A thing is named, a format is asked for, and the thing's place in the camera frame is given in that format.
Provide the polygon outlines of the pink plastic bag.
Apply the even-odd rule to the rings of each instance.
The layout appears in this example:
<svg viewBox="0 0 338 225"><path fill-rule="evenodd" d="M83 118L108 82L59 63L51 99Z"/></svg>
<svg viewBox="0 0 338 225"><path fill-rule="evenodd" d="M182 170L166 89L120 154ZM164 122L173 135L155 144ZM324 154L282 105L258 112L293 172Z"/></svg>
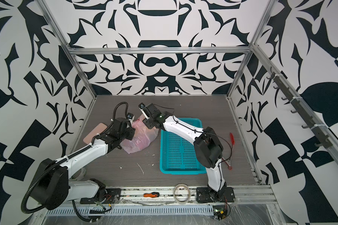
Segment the pink plastic bag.
<svg viewBox="0 0 338 225"><path fill-rule="evenodd" d="M136 153L147 148L158 136L159 129L149 129L144 124L143 120L145 116L142 114L135 122L132 123L132 127L135 128L135 134L132 140L123 140L121 146L128 154Z"/></svg>

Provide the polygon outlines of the teal plastic basket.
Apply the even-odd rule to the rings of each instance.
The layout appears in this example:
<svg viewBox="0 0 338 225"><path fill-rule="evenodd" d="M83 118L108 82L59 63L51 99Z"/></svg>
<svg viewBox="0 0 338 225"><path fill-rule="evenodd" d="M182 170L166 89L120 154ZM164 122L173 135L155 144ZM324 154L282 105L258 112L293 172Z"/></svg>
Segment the teal plastic basket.
<svg viewBox="0 0 338 225"><path fill-rule="evenodd" d="M160 170L172 175L206 173L206 168L196 158L193 144L168 131L161 132Z"/></svg>

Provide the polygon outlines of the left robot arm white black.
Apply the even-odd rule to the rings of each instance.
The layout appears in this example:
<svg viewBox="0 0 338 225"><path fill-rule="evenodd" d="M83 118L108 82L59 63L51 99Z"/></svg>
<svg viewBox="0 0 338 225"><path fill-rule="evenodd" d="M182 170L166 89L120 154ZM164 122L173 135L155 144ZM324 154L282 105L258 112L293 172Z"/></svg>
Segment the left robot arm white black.
<svg viewBox="0 0 338 225"><path fill-rule="evenodd" d="M113 114L111 124L101 133L96 134L88 145L80 150L65 155L57 160L43 160L23 196L21 211L35 213L44 208L56 209L64 202L86 198L101 205L106 188L96 179L84 182L71 181L70 178L92 161L110 153L115 148L121 149L123 140L131 140L135 129L131 126L134 115L124 112L123 118Z"/></svg>

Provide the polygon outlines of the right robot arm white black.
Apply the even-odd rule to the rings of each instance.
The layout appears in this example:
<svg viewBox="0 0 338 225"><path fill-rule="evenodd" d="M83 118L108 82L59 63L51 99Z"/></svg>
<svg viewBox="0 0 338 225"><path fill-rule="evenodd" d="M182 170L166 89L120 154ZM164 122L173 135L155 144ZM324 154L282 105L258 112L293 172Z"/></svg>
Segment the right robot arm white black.
<svg viewBox="0 0 338 225"><path fill-rule="evenodd" d="M194 146L198 162L206 168L208 195L213 202L225 197L227 184L223 176L223 145L211 127L198 128L183 122L170 112L161 112L156 104L139 104L147 128L158 128L174 133Z"/></svg>

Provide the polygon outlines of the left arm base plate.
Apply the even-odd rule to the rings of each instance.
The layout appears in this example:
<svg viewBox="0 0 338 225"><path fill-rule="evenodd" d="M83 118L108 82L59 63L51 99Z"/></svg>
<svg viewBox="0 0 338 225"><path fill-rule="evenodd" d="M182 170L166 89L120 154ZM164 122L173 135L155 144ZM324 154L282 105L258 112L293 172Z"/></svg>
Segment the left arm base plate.
<svg viewBox="0 0 338 225"><path fill-rule="evenodd" d="M112 204L120 200L120 188L106 188L100 189L93 198L82 198L80 204Z"/></svg>

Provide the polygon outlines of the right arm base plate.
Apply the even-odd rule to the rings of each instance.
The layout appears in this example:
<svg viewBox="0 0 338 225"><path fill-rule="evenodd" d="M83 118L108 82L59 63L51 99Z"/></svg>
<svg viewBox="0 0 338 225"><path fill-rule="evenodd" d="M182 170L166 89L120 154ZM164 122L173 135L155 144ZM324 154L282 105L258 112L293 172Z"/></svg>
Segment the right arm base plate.
<svg viewBox="0 0 338 225"><path fill-rule="evenodd" d="M215 192L209 187L196 188L196 201L198 203L211 202L234 202L236 199L234 190L231 187L223 187L219 192Z"/></svg>

